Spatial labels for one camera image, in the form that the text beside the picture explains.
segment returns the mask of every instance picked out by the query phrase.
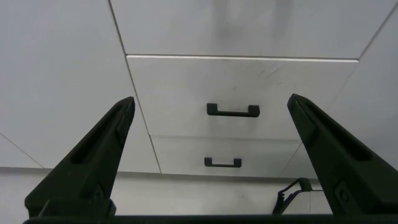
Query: drawer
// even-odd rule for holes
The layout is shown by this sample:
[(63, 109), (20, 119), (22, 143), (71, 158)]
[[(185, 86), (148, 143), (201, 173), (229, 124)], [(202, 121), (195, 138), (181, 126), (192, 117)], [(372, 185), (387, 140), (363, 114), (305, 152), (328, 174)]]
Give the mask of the drawer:
[[(223, 57), (128, 56), (149, 133), (153, 136), (299, 139), (287, 109), (296, 93), (325, 109), (356, 60), (246, 60)], [(209, 116), (248, 111), (257, 118)]]
[(127, 54), (359, 58), (396, 0), (112, 0)]
[[(163, 174), (279, 177), (299, 141), (152, 137)], [(205, 158), (213, 165), (205, 166)]]

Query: black drawer handle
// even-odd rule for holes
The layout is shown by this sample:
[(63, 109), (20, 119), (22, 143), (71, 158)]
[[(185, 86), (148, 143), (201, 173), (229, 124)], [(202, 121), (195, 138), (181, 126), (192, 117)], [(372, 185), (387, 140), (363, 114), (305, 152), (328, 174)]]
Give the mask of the black drawer handle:
[(231, 167), (231, 168), (240, 168), (242, 166), (242, 159), (234, 159), (233, 165), (225, 165), (225, 164), (213, 164), (213, 159), (210, 157), (205, 157), (205, 166), (207, 167)]
[(216, 103), (208, 103), (207, 114), (212, 116), (239, 116), (245, 118), (257, 118), (260, 115), (260, 107), (258, 105), (249, 105), (248, 112), (218, 111)]

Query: floor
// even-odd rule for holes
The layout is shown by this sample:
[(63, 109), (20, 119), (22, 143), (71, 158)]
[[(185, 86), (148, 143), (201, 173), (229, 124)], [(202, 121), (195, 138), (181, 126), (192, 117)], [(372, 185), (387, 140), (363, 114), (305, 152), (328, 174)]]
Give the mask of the floor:
[[(26, 195), (48, 174), (44, 169), (0, 169), (0, 217), (27, 219)], [(117, 215), (269, 214), (277, 192), (291, 179), (200, 177), (119, 173), (112, 200)]]

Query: white cabinet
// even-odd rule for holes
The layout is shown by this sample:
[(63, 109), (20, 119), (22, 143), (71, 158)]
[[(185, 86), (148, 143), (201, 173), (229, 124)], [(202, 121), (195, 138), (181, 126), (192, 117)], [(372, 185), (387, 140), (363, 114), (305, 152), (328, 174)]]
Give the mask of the white cabinet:
[(396, 0), (112, 0), (128, 54), (359, 58)]
[[(109, 2), (3, 1), (0, 30), (0, 132), (43, 167), (136, 98)], [(119, 170), (159, 172), (138, 104)]]
[(329, 111), (332, 118), (398, 169), (398, 10), (361, 58)]
[[(152, 140), (164, 174), (246, 177), (279, 177), (300, 144), (250, 139), (152, 137)], [(211, 159), (207, 165), (205, 158)]]
[[(153, 136), (299, 139), (287, 109), (291, 94), (325, 109), (357, 65), (356, 60), (282, 60), (128, 56), (137, 94)], [(257, 118), (209, 116), (248, 111)]]

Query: drawer front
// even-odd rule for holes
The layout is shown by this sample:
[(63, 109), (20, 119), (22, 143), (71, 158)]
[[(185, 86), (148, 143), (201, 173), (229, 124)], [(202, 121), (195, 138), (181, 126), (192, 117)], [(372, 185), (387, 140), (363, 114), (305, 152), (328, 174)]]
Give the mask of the drawer front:
[(396, 0), (112, 1), (128, 54), (359, 58)]
[[(300, 144), (299, 141), (167, 137), (152, 137), (152, 142), (163, 174), (246, 177), (279, 177)], [(212, 165), (206, 166), (205, 158), (211, 158)], [(217, 167), (234, 164), (240, 167)]]
[[(238, 58), (127, 57), (137, 94), (154, 136), (298, 139), (287, 109), (291, 94), (325, 109), (356, 67), (356, 61), (282, 61)], [(257, 118), (209, 116), (248, 111)]]

